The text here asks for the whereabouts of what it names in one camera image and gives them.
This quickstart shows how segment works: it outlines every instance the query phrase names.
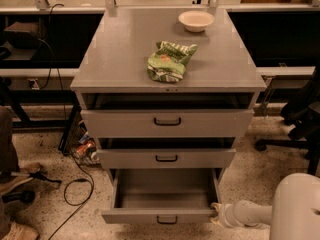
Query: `shoe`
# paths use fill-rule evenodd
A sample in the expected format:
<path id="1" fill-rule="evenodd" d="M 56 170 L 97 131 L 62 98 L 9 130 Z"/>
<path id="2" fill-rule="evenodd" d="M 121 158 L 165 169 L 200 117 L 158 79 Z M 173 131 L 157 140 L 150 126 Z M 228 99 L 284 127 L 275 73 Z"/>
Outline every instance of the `shoe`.
<path id="1" fill-rule="evenodd" d="M 41 164 L 39 163 L 31 163 L 25 166 L 24 168 L 20 168 L 20 172 L 22 173 L 36 173 L 40 171 L 42 168 Z M 32 177 L 29 176 L 16 176 L 13 177 L 12 180 L 10 180 L 7 183 L 0 184 L 0 195 L 4 196 L 5 194 L 10 193 L 12 190 L 14 190 L 16 187 L 25 184 L 29 181 L 33 180 Z"/>
<path id="2" fill-rule="evenodd" d="M 38 236 L 39 233 L 34 228 L 12 222 L 10 231 L 3 240 L 36 240 Z"/>

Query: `chip bag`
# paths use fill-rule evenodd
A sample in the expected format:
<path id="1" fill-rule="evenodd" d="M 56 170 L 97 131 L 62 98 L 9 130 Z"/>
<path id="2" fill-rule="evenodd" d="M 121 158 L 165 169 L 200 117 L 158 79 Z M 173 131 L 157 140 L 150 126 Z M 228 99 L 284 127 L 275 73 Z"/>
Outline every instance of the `chip bag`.
<path id="1" fill-rule="evenodd" d="M 184 46 L 168 41 L 157 42 L 159 50 L 148 59 L 148 75 L 154 81 L 179 82 L 198 46 Z"/>

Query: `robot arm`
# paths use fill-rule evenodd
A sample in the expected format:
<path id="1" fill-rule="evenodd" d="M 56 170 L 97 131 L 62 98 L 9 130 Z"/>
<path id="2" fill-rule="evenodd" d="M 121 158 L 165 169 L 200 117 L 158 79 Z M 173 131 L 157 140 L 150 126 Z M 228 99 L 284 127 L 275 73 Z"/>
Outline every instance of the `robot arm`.
<path id="1" fill-rule="evenodd" d="M 270 240 L 320 239 L 320 179 L 295 173 L 277 187 L 272 206 L 249 201 L 217 204 L 215 224 L 224 227 L 263 228 L 270 225 Z"/>

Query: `white bowl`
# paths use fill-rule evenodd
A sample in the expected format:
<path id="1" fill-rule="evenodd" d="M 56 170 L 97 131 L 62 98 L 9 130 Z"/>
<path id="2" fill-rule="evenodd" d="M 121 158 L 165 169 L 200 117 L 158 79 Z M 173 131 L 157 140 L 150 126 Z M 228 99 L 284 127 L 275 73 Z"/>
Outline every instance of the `white bowl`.
<path id="1" fill-rule="evenodd" d="M 187 11 L 179 15 L 179 21 L 191 32 L 204 31 L 213 20 L 213 16 L 205 11 Z"/>

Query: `gray tabletop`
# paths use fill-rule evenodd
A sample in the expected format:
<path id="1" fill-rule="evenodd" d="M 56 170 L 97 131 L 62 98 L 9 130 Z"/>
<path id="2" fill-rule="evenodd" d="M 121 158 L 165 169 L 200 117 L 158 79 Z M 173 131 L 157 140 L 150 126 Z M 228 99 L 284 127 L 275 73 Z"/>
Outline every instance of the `gray tabletop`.
<path id="1" fill-rule="evenodd" d="M 214 23 L 191 33 L 178 21 L 181 8 L 114 8 L 106 10 L 71 88 L 86 92 L 262 91 L 245 46 L 225 9 L 206 8 Z M 178 83 L 159 83 L 147 75 L 156 42 L 197 44 L 198 50 Z"/>

